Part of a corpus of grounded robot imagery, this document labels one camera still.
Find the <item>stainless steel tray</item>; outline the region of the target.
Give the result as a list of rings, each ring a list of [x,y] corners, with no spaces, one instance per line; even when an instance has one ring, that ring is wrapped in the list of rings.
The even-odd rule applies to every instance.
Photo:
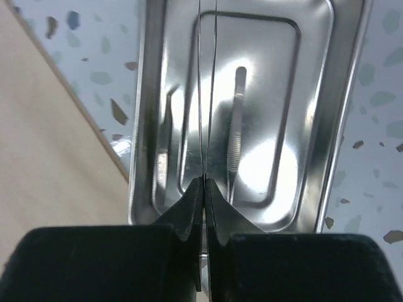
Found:
[[[266,232],[319,233],[371,1],[144,1],[128,220],[199,176]]]

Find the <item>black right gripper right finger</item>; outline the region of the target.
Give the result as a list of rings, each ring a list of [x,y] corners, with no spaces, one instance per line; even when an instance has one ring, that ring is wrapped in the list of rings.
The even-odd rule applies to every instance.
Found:
[[[364,235],[266,233],[205,184],[212,301],[401,301],[380,247]]]

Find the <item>steel tweezers short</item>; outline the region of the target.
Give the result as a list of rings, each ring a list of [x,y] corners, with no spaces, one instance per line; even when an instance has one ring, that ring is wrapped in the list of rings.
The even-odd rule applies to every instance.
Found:
[[[246,86],[246,68],[238,67],[235,76],[235,89],[227,146],[227,200],[233,204],[234,186],[241,160],[242,147],[242,102]]]

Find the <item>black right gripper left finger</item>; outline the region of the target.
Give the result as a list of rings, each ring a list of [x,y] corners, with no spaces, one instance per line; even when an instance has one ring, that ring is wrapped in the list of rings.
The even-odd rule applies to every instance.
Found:
[[[2,301],[195,301],[204,182],[150,225],[29,231],[1,276]]]

